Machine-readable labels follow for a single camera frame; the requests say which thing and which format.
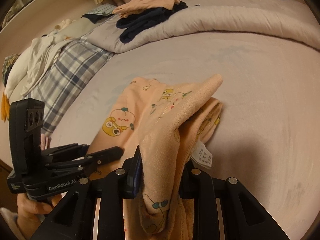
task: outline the peach clothing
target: peach clothing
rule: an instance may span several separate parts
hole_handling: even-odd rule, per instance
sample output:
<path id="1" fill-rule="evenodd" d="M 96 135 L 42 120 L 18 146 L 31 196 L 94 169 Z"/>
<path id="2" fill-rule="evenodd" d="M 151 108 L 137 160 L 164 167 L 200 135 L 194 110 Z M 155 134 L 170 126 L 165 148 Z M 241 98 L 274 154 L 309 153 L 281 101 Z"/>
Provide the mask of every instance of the peach clothing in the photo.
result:
<path id="1" fill-rule="evenodd" d="M 140 145 L 143 184 L 136 199 L 124 200 L 126 239 L 192 238 L 193 201 L 181 200 L 178 189 L 195 143 L 206 142 L 218 123 L 222 103 L 211 96 L 221 83 L 217 74 L 173 86 L 135 78 L 113 106 L 88 152 L 124 149 L 121 161 L 103 168 L 105 176 Z"/>
<path id="2" fill-rule="evenodd" d="M 120 18 L 127 18 L 130 14 L 139 14 L 150 8 L 164 7 L 172 10 L 175 3 L 179 4 L 180 0 L 131 0 L 115 8 L 112 13 L 120 14 Z"/>

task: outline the plaid shirt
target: plaid shirt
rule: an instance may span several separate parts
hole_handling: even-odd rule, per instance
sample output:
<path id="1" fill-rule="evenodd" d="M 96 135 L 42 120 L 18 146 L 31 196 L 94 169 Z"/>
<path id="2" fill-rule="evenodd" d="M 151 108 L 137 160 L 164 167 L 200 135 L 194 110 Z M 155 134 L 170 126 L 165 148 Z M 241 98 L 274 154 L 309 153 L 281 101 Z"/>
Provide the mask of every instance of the plaid shirt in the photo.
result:
<path id="1" fill-rule="evenodd" d="M 87 12 L 86 14 L 94 14 L 94 15 L 103 15 L 103 16 L 108 16 L 112 14 L 112 11 L 116 8 L 116 6 L 113 6 L 111 4 L 102 4 L 98 6 L 97 8 Z"/>
<path id="2" fill-rule="evenodd" d="M 39 84 L 25 98 L 44 102 L 43 131 L 50 136 L 90 79 L 114 54 L 87 42 L 72 41 L 64 48 Z"/>

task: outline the pile of clothes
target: pile of clothes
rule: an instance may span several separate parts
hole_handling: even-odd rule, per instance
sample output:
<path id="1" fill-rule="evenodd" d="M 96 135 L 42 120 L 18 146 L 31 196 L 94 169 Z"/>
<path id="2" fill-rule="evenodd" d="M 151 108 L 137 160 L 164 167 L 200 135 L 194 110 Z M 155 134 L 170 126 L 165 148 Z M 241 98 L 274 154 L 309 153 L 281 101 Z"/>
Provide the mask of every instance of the pile of clothes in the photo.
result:
<path id="1" fill-rule="evenodd" d="M 21 92 L 21 95 L 25 97 L 38 85 L 46 71 L 60 55 L 62 48 L 74 40 L 60 35 L 55 30 L 49 35 L 33 39 L 31 46 L 21 55 L 14 54 L 5 58 L 2 68 L 2 82 L 5 86 L 1 101 L 3 121 L 9 119 L 9 98 L 23 77 L 27 75 Z"/>
<path id="2" fill-rule="evenodd" d="M 113 10 L 120 19 L 116 26 L 125 29 L 120 35 L 122 43 L 128 43 L 133 38 L 153 26 L 166 21 L 177 11 L 187 8 L 180 0 L 131 0 Z"/>

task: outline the navy blue clothing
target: navy blue clothing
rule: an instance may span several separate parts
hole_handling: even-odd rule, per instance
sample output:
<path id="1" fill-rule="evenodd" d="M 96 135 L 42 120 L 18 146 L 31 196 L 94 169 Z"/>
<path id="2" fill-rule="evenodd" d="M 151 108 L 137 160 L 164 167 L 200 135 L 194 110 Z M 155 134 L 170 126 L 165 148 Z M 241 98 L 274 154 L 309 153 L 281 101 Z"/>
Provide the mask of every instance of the navy blue clothing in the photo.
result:
<path id="1" fill-rule="evenodd" d="M 166 21 L 172 14 L 185 9 L 186 7 L 186 3 L 181 1 L 179 4 L 175 4 L 172 10 L 168 10 L 164 7 L 152 8 L 147 9 L 140 14 L 131 14 L 127 18 L 118 20 L 116 24 L 117 28 L 126 28 L 120 35 L 120 41 L 122 43 L 132 41 L 140 32 Z"/>

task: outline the folded comforter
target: folded comforter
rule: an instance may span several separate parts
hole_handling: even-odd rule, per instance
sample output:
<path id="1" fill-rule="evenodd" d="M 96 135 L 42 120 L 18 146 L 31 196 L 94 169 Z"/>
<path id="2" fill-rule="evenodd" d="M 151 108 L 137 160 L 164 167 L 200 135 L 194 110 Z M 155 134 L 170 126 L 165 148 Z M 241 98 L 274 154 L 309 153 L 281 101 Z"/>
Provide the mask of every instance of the folded comforter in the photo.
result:
<path id="1" fill-rule="evenodd" d="M 294 0 L 184 0 L 190 8 L 123 44 L 118 16 L 95 28 L 92 44 L 123 53 L 152 41 L 204 31 L 252 32 L 303 42 L 320 49 L 320 26 L 307 5 Z"/>

